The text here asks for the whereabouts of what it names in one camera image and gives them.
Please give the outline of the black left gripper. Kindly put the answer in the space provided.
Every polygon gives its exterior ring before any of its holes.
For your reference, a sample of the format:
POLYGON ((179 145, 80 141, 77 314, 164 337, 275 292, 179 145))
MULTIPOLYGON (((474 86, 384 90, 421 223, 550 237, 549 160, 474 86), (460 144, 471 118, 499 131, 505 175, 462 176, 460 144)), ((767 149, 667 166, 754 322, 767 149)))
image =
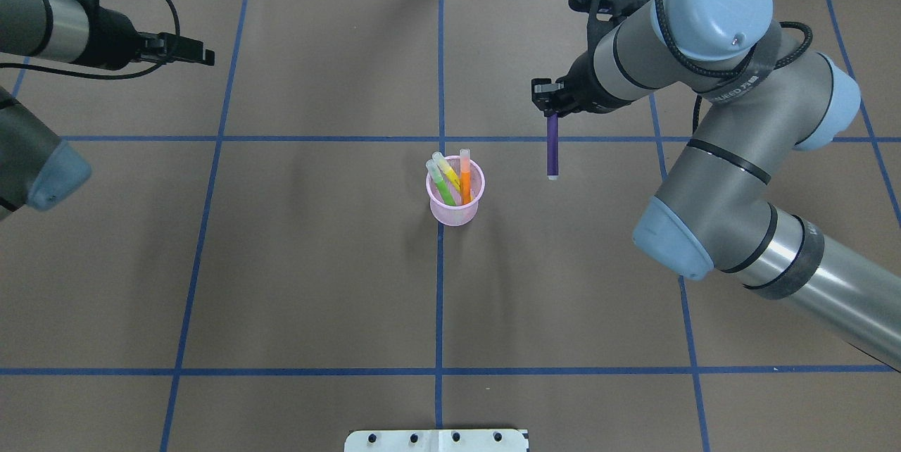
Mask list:
POLYGON ((87 67, 122 70, 129 63, 193 63, 215 66, 215 52, 186 36, 137 31, 123 13, 88 13, 87 67))

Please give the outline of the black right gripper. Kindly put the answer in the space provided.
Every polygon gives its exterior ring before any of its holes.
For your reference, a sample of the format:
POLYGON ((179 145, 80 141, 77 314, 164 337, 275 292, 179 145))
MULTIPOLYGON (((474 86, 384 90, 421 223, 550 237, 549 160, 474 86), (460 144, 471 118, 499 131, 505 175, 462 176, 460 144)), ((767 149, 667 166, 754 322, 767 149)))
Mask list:
POLYGON ((580 55, 564 77, 531 80, 532 103, 544 116, 559 118, 569 114, 609 114, 620 108, 620 99, 598 80, 592 55, 580 55))

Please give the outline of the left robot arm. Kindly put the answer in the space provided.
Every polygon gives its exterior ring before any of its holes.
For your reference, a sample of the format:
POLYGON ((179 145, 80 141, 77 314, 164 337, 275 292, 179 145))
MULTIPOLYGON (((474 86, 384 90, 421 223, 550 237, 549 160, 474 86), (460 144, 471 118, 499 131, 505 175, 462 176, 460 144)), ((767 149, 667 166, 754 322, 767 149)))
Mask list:
POLYGON ((110 87, 172 63, 213 66, 187 36, 173 0, 170 30, 141 31, 102 0, 2 0, 2 218, 45 212, 70 198, 92 166, 52 127, 96 108, 110 87))

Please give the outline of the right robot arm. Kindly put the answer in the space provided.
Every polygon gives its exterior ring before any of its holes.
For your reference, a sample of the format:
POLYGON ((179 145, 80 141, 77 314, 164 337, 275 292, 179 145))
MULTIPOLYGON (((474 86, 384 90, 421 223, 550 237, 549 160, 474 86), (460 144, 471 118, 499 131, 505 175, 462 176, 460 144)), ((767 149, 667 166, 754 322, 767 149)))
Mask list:
POLYGON ((588 48, 560 79, 533 79, 547 118, 608 114, 674 84, 711 108, 649 201, 633 240, 690 280, 712 270, 793 306, 899 369, 899 278, 766 201, 791 151, 846 130, 858 84, 786 34, 773 0, 569 0, 588 48))

